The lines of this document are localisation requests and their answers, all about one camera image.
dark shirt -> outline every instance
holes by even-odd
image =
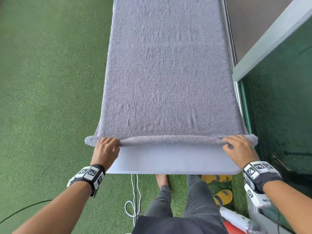
[[[132,234],[227,234],[221,225],[202,218],[140,216]]]

hand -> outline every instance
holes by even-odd
[[[249,162],[259,161],[254,148],[243,135],[233,135],[222,140],[233,145],[234,149],[230,149],[228,144],[223,145],[223,149],[240,169]]]
[[[104,137],[101,140],[98,140],[98,143],[94,148],[91,165],[102,165],[106,172],[118,157],[119,150],[119,139],[117,138]]]

white cable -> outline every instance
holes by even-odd
[[[138,188],[138,174],[136,174],[136,178],[137,178],[137,183],[136,183],[136,187]],[[132,180],[132,174],[131,174],[131,184],[132,184],[132,193],[133,193],[133,202],[128,200],[125,205],[124,205],[124,210],[126,211],[126,214],[129,216],[129,217],[133,217],[133,226],[135,226],[135,219],[137,219],[137,216],[139,215],[140,213],[140,207],[141,207],[141,193],[140,193],[140,190],[138,189],[138,193],[140,195],[140,198],[138,200],[138,211],[136,211],[136,207],[135,207],[135,187],[133,185],[133,180]],[[130,203],[132,205],[132,208],[133,208],[133,215],[131,215],[130,213],[128,213],[127,211],[127,203]]]

pant leg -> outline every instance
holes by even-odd
[[[199,217],[221,225],[222,216],[206,182],[198,175],[187,175],[188,197],[183,217]]]
[[[144,216],[173,217],[169,186],[163,185],[161,187],[158,196],[151,202]]]

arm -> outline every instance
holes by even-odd
[[[100,164],[106,172],[118,157],[118,142],[116,138],[105,137],[99,140],[91,165]],[[71,233],[91,193],[92,188],[88,182],[73,183],[13,234]]]
[[[259,161],[257,153],[244,136],[234,135],[223,140],[233,145],[234,149],[230,149],[227,144],[223,146],[223,149],[241,169],[249,162]],[[312,199],[283,181],[267,182],[263,186],[263,191],[297,234],[310,233]]]

